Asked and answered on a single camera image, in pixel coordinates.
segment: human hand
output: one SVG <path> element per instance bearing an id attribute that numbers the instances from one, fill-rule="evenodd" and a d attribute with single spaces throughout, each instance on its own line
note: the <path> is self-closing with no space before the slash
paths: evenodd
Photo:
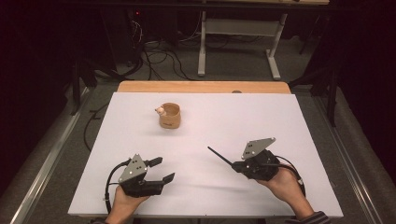
<path id="1" fill-rule="evenodd" d="M 279 200 L 287 203 L 297 219 L 301 220 L 314 214 L 309 201 L 300 189 L 297 177 L 291 170 L 279 167 L 279 171 L 271 180 L 256 181 L 271 190 Z"/>
<path id="2" fill-rule="evenodd" d="M 114 198 L 113 208 L 106 219 L 109 224 L 125 223 L 134 213 L 134 210 L 149 196 L 134 198 L 125 194 L 121 186 L 116 188 L 116 196 Z"/>

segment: dark background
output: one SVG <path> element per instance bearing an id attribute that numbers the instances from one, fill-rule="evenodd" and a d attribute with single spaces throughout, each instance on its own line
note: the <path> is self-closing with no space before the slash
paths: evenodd
<path id="1" fill-rule="evenodd" d="M 361 11 L 332 15 L 306 72 L 323 66 L 336 49 L 345 50 L 338 70 L 339 86 L 375 153 L 396 181 L 394 4 L 380 0 L 337 4 Z M 156 27 L 160 23 L 152 15 L 161 15 L 157 20 L 168 22 L 173 32 L 178 27 L 188 33 L 195 28 L 198 13 L 179 11 L 170 17 L 166 16 L 168 13 L 151 10 L 146 15 L 147 25 L 153 33 L 176 44 L 177 34 Z M 307 39 L 317 15 L 290 13 L 282 37 L 298 35 Z M 263 15 L 239 13 L 238 17 Z M 76 23 L 81 19 L 85 23 Z M 95 9 L 70 11 L 56 1 L 0 3 L 1 194 L 65 106 L 64 90 L 71 82 L 76 53 L 69 48 L 70 43 L 88 56 L 99 55 L 96 58 L 99 63 L 111 62 L 111 49 L 104 37 L 106 30 L 97 22 L 100 19 Z M 87 29 L 85 34 L 77 32 Z"/>

